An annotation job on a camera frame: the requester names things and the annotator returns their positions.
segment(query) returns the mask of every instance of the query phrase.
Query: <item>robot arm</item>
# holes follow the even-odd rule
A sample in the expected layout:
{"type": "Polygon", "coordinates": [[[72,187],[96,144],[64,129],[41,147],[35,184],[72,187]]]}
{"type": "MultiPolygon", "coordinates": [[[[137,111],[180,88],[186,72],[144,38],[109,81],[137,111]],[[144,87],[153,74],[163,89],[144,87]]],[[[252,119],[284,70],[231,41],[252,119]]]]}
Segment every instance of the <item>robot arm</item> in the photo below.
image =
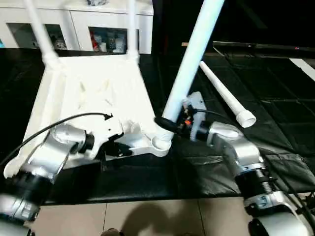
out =
{"type": "Polygon", "coordinates": [[[184,122],[179,126],[164,118],[156,118],[162,128],[191,140],[200,140],[222,153],[244,197],[246,212],[253,217],[249,223],[252,236],[309,236],[307,228],[285,201],[268,175],[259,150],[233,125],[202,121],[194,128],[184,122]]]}
{"type": "MultiPolygon", "coordinates": [[[[112,129],[116,133],[108,132],[106,138],[102,134],[104,141],[123,135],[120,127],[112,129]]],[[[69,124],[52,128],[18,174],[5,180],[0,193],[0,236],[34,235],[23,223],[35,220],[68,156],[92,150],[99,145],[97,139],[93,134],[69,124]]]]}

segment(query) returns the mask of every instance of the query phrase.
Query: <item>black cable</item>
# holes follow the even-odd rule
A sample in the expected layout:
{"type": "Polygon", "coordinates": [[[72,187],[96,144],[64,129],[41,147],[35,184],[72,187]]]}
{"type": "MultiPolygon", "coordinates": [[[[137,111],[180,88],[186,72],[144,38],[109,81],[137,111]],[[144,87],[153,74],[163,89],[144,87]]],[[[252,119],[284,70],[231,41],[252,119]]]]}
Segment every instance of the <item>black cable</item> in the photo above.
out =
{"type": "Polygon", "coordinates": [[[68,118],[65,118],[65,119],[62,119],[60,121],[57,121],[41,130],[39,130],[38,132],[34,133],[33,135],[29,136],[27,139],[25,139],[20,145],[18,145],[12,152],[9,153],[9,155],[7,155],[1,162],[0,162],[0,166],[3,166],[4,164],[8,163],[11,159],[13,159],[13,156],[14,154],[20,150],[20,148],[22,148],[25,144],[27,144],[29,141],[31,141],[32,139],[34,139],[35,137],[37,137],[38,135],[40,135],[41,133],[51,129],[52,127],[55,127],[59,124],[62,124],[68,120],[71,120],[71,119],[75,119],[77,117],[84,117],[84,116],[104,116],[105,119],[108,119],[109,115],[107,114],[104,114],[104,113],[98,113],[98,112],[90,112],[90,113],[82,113],[82,114],[77,114],[77,115],[74,115],[74,116],[70,116],[68,118]]]}
{"type": "MultiPolygon", "coordinates": [[[[300,209],[302,211],[303,215],[305,216],[305,218],[307,219],[308,223],[310,224],[313,233],[315,234],[315,220],[314,220],[314,218],[312,216],[312,213],[311,213],[310,209],[305,205],[305,203],[300,198],[298,193],[289,184],[289,182],[284,178],[284,176],[279,172],[279,170],[275,167],[275,165],[271,162],[271,160],[266,155],[263,155],[263,158],[268,162],[269,166],[274,170],[274,172],[279,176],[279,178],[285,183],[285,185],[288,187],[289,191],[292,192],[293,195],[297,198],[297,200],[299,201],[299,203],[302,206],[302,207],[299,207],[298,209],[300,209]]],[[[279,184],[278,184],[277,187],[281,191],[286,193],[286,191],[279,184]]]]}
{"type": "Polygon", "coordinates": [[[226,120],[228,120],[229,122],[231,122],[231,120],[229,118],[227,118],[226,116],[220,114],[220,113],[217,113],[217,112],[213,112],[213,111],[209,111],[209,110],[201,110],[201,109],[194,109],[193,110],[194,112],[204,112],[204,113],[210,113],[210,114],[213,114],[213,115],[217,115],[219,117],[222,117],[226,120]]]}

